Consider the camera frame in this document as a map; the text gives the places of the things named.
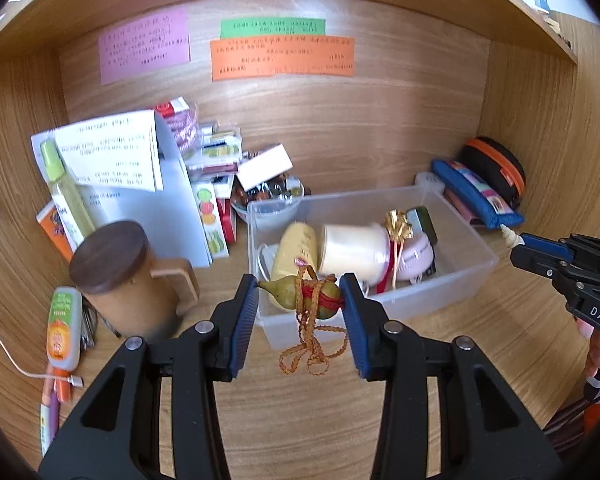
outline white bowl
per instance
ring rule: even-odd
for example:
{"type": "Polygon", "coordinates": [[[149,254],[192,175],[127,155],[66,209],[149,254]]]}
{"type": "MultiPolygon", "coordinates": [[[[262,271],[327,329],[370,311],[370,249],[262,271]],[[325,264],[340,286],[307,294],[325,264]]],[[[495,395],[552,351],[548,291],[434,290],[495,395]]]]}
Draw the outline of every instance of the white bowl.
{"type": "MultiPolygon", "coordinates": [[[[291,223],[296,216],[296,211],[300,207],[300,200],[304,196],[304,186],[300,184],[300,196],[288,200],[272,199],[258,202],[261,208],[270,208],[270,211],[258,212],[254,214],[256,227],[263,231],[279,229],[291,223]]],[[[231,207],[235,213],[245,222],[249,223],[247,210],[231,202],[231,207]]]]}

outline orange sticky note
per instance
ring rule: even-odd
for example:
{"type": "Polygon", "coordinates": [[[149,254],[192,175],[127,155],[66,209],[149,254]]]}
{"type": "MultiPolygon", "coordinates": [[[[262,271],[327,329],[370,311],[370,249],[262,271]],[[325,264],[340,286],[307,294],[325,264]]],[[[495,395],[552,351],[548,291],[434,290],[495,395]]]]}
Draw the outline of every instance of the orange sticky note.
{"type": "Polygon", "coordinates": [[[211,79],[275,74],[353,76],[353,38],[288,35],[227,38],[211,42],[211,79]]]}

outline pink sticky note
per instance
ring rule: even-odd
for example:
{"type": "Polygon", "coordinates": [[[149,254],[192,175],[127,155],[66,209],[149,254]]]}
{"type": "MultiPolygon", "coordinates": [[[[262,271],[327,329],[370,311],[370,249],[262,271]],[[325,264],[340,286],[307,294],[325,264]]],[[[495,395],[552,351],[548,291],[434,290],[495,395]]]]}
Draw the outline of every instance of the pink sticky note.
{"type": "Polygon", "coordinates": [[[172,7],[111,28],[98,38],[100,84],[190,61],[186,7],[172,7]]]}

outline clear plastic storage box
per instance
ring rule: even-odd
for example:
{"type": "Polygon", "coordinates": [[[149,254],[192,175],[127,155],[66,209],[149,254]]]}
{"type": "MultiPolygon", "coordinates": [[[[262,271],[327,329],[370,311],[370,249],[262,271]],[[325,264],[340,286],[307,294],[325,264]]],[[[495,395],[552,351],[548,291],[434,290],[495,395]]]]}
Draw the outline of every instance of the clear plastic storage box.
{"type": "MultiPolygon", "coordinates": [[[[498,262],[498,257],[472,227],[442,196],[423,186],[375,189],[297,199],[289,215],[288,204],[266,200],[251,202],[248,208],[249,266],[259,280],[264,279],[258,252],[275,246],[291,222],[306,222],[318,234],[324,224],[368,226],[382,223],[392,209],[408,210],[425,206],[438,235],[436,274],[421,283],[399,283],[396,290],[369,297],[384,305],[390,319],[408,320],[474,296],[498,262]]],[[[259,290],[256,323],[263,327],[272,348],[298,344],[298,322],[294,311],[283,312],[273,304],[268,292],[259,290]]],[[[344,326],[342,312],[318,324],[344,326]]],[[[342,338],[342,334],[318,331],[321,342],[342,338]]]]}

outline green gourd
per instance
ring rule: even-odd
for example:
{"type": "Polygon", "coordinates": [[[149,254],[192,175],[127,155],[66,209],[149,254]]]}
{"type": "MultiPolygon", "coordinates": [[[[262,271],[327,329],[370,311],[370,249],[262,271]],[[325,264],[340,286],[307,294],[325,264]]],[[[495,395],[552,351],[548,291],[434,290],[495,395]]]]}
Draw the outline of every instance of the green gourd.
{"type": "MultiPolygon", "coordinates": [[[[271,294],[282,308],[286,308],[287,310],[296,309],[295,276],[285,276],[284,278],[280,278],[274,282],[260,281],[258,282],[258,286],[271,294]]],[[[333,282],[323,283],[322,287],[320,288],[320,292],[328,298],[332,298],[334,300],[340,299],[340,289],[333,282]]],[[[304,298],[303,301],[304,307],[309,309],[311,307],[311,298],[304,298]]],[[[329,319],[330,317],[335,316],[336,313],[337,310],[331,310],[324,306],[320,306],[320,303],[318,303],[318,313],[316,315],[318,319],[329,319]]]]}

